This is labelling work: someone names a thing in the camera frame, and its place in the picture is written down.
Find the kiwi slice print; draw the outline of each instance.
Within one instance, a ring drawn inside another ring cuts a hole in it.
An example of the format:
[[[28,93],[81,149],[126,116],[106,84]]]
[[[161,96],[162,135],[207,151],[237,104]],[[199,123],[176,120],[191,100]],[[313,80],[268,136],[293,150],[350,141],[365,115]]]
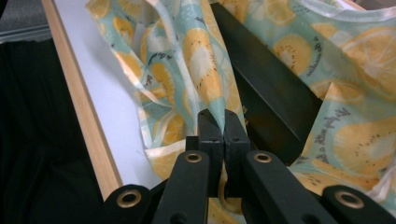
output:
[[[297,76],[311,63],[311,46],[297,34],[288,34],[280,38],[274,44],[273,52]]]
[[[222,96],[221,82],[209,35],[200,28],[190,29],[183,41],[183,56],[192,83],[206,104]]]
[[[87,3],[85,8],[87,8],[91,16],[96,20],[102,19],[110,11],[111,0],[91,0]]]
[[[300,174],[293,172],[293,174],[306,189],[311,190],[317,195],[321,195],[322,191],[329,186],[342,184],[341,181],[321,173]]]
[[[362,175],[387,168],[396,148],[396,116],[350,124],[335,135],[333,154],[340,164]]]
[[[331,23],[318,22],[311,24],[311,27],[326,39],[329,39],[332,35],[337,33],[337,28]]]
[[[169,103],[175,106],[175,86],[172,76],[163,63],[155,63],[151,66],[151,74],[154,75],[158,83],[163,86]]]
[[[118,3],[128,16],[136,17],[140,15],[140,0],[118,0]]]
[[[220,0],[221,3],[233,16],[244,23],[248,14],[248,1],[247,0]]]
[[[312,164],[323,174],[331,176],[332,178],[338,179],[344,183],[348,183],[349,185],[359,186],[362,189],[372,189],[379,181],[377,175],[353,174],[320,160],[312,160]]]
[[[132,27],[130,21],[116,16],[113,19],[113,25],[117,33],[120,34],[122,40],[128,46],[132,46],[132,41],[134,39],[134,28]]]

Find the yellow kiwi pattern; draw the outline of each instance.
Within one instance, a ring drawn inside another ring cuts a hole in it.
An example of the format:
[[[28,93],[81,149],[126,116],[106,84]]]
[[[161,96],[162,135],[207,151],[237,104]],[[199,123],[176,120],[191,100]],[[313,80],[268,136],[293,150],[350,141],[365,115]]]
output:
[[[395,157],[396,15],[344,6],[335,0],[249,0],[242,20],[225,7],[323,101],[290,167],[318,194],[335,184],[368,192],[389,180],[383,174]],[[396,182],[389,181],[381,204],[395,214]]]
[[[245,17],[248,14],[248,1],[245,0],[219,0],[228,11],[236,17],[240,22],[245,21]]]
[[[185,150],[186,134],[197,134],[199,111],[208,108],[221,129],[226,108],[243,125],[244,118],[230,58],[209,1],[170,0],[167,6],[164,1],[147,2],[159,19],[145,28],[141,38],[135,32],[141,25],[143,1],[90,0],[86,8],[135,88],[145,153],[153,172],[165,180]],[[247,1],[224,3],[233,6],[243,21]],[[141,41],[139,49],[134,48],[136,41]],[[240,213],[240,200],[210,199],[208,223],[244,222],[230,212],[235,207]]]
[[[333,153],[342,167],[362,175],[375,175],[392,162],[396,148],[396,116],[350,124],[334,137]]]
[[[300,35],[288,34],[273,46],[274,54],[297,76],[302,74],[311,63],[311,45]]]
[[[222,97],[222,87],[209,35],[204,29],[190,29],[183,42],[183,56],[192,83],[205,103]]]
[[[96,20],[99,20],[105,17],[110,11],[110,1],[92,0],[87,3],[86,8]]]
[[[122,40],[125,41],[128,46],[131,46],[134,38],[134,28],[131,23],[127,19],[114,17],[113,26],[120,34]]]
[[[118,0],[117,3],[129,16],[139,16],[141,13],[141,0]]]

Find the wrinkled fabric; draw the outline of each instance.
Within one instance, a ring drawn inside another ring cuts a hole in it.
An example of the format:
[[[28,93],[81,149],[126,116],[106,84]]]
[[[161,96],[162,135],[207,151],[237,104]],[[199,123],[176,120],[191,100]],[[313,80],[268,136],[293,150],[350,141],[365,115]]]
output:
[[[142,1],[92,0],[87,9],[113,49],[136,99],[147,148],[196,133],[198,112],[209,108],[221,130],[224,109],[243,120],[227,50],[210,5],[203,1],[148,1],[160,18],[145,30],[140,55],[132,50]]]
[[[347,185],[395,216],[396,7],[353,11],[328,0],[219,2],[323,100],[290,170],[317,194]]]

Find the wooden frame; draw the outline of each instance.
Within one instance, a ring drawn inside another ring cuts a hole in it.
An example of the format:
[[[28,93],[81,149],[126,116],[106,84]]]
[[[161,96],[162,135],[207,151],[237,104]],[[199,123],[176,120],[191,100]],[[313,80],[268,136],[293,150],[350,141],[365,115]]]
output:
[[[102,197],[105,200],[112,191],[122,186],[120,174],[105,139],[56,4],[54,0],[42,0],[42,4],[64,70],[66,83],[78,116],[93,170]]]

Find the black metal bar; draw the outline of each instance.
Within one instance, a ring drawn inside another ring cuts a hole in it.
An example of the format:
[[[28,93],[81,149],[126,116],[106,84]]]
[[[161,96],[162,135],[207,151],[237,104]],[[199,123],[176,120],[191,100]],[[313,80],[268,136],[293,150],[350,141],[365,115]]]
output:
[[[251,150],[250,141],[238,116],[225,111],[224,161],[228,175],[224,190],[225,197],[242,197],[241,161]]]
[[[209,197],[217,197],[224,143],[221,130],[208,109],[198,113],[198,148],[210,158]]]
[[[300,155],[321,101],[244,25],[212,4],[230,55],[247,134],[259,149],[290,163]]]
[[[177,157],[152,223],[207,222],[209,157],[189,150]]]
[[[327,187],[320,202],[339,223],[396,223],[395,217],[387,210],[362,192],[347,186]]]
[[[336,223],[274,154],[251,151],[243,169],[271,223]]]

